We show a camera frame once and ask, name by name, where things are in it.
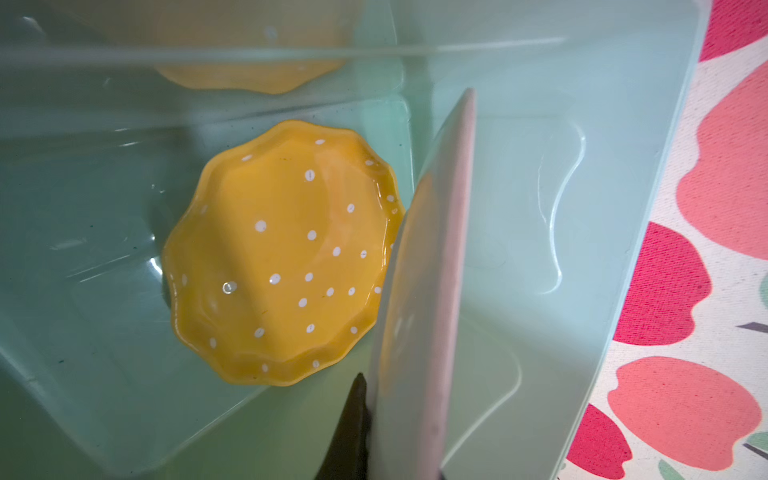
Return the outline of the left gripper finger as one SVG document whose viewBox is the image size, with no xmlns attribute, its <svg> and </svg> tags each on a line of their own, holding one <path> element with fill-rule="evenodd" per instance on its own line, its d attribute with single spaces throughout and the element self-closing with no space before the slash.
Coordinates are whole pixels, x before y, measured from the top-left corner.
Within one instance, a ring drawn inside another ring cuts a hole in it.
<svg viewBox="0 0 768 480">
<path fill-rule="evenodd" d="M 365 480 L 368 469 L 370 412 L 367 382 L 358 373 L 349 390 L 336 429 L 316 480 Z"/>
</svg>

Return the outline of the green rim plate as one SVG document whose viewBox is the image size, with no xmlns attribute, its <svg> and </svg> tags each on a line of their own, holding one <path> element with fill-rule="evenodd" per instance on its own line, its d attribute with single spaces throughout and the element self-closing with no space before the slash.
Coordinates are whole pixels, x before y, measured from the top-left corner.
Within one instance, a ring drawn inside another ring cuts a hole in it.
<svg viewBox="0 0 768 480">
<path fill-rule="evenodd" d="M 475 131 L 468 88 L 435 138 L 394 245 L 368 394 L 371 479 L 441 476 Z"/>
</svg>

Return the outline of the yellow polka dot plate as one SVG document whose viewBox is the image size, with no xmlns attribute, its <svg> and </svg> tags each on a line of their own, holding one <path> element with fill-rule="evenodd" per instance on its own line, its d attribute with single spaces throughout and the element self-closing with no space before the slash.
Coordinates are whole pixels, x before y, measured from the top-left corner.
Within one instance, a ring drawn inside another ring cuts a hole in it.
<svg viewBox="0 0 768 480">
<path fill-rule="evenodd" d="M 288 120 L 216 155 L 162 252 L 175 335 L 232 384 L 338 363 L 375 325 L 404 213 L 349 129 Z"/>
</svg>

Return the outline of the mint green plastic bin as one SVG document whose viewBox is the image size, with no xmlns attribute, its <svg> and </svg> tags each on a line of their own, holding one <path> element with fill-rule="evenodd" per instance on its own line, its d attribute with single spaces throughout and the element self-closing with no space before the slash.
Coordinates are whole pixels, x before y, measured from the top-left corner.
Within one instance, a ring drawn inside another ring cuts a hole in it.
<svg viewBox="0 0 768 480">
<path fill-rule="evenodd" d="M 551 479 L 614 335 L 708 1 L 5 1 L 1 475 L 312 479 L 375 325 L 290 386 L 223 380 L 162 252 L 206 164 L 362 136 L 404 217 L 476 92 L 440 478 Z"/>
</svg>

